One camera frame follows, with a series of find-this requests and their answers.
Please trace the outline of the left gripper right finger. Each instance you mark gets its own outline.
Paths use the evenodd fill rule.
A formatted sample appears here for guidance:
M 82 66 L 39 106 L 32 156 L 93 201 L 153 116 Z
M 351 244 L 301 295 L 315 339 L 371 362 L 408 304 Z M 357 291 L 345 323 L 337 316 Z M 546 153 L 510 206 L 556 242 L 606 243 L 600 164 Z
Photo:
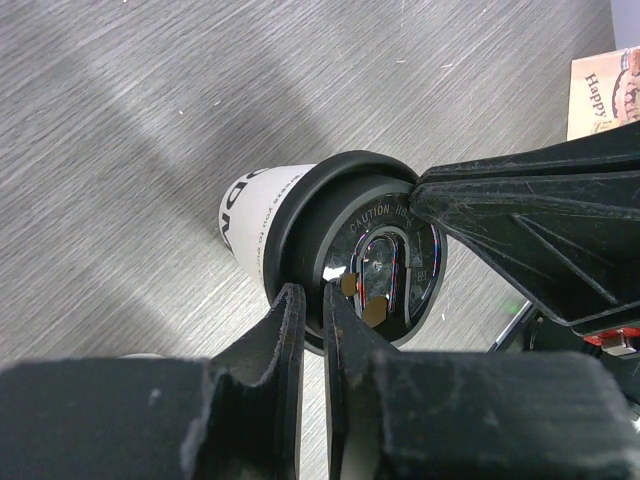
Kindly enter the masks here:
M 403 352 L 324 290 L 333 479 L 635 479 L 639 437 L 574 352 Z

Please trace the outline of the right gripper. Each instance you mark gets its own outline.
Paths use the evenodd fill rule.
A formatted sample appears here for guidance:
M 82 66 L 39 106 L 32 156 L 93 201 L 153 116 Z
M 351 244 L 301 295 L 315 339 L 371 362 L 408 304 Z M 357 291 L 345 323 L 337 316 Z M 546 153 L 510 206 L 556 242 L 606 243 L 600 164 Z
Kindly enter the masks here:
M 431 168 L 410 209 L 537 307 L 520 318 L 525 351 L 639 357 L 637 124 Z

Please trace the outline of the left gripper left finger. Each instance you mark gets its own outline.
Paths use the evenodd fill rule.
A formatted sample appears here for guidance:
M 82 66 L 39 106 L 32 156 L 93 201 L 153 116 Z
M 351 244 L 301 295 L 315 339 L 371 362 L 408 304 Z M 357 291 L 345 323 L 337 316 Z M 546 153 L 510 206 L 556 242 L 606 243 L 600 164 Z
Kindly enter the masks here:
M 285 285 L 212 358 L 29 361 L 1 373 L 5 479 L 294 479 L 306 301 Z

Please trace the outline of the brown paper bag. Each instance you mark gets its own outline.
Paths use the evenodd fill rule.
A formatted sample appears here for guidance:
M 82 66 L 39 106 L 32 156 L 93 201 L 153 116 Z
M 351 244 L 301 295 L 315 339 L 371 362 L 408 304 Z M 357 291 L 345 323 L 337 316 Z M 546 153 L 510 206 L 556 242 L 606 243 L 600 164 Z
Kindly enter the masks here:
M 639 47 L 571 62 L 566 140 L 639 120 Z

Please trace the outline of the black lid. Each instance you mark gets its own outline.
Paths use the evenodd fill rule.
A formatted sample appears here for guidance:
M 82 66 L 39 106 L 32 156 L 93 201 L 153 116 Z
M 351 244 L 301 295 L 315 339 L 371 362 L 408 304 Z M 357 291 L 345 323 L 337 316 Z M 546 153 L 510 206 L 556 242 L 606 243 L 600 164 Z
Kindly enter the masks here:
M 414 215 L 418 176 L 392 157 L 356 150 L 334 155 L 304 173 L 286 194 L 269 228 L 264 288 L 275 299 L 286 283 L 306 295 L 305 347 L 323 353 L 326 284 L 354 276 L 346 297 L 358 316 L 385 301 L 374 329 L 395 346 L 423 326 L 439 293 L 447 240 Z

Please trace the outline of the paper coffee cup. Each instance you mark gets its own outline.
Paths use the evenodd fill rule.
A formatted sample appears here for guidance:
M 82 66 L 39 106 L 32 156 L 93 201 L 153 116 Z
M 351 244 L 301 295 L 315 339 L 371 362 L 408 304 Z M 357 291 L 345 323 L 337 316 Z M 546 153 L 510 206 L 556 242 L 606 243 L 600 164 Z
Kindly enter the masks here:
M 242 269 L 262 287 L 271 225 L 286 196 L 315 164 L 263 168 L 247 173 L 223 195 L 218 223 L 222 239 Z

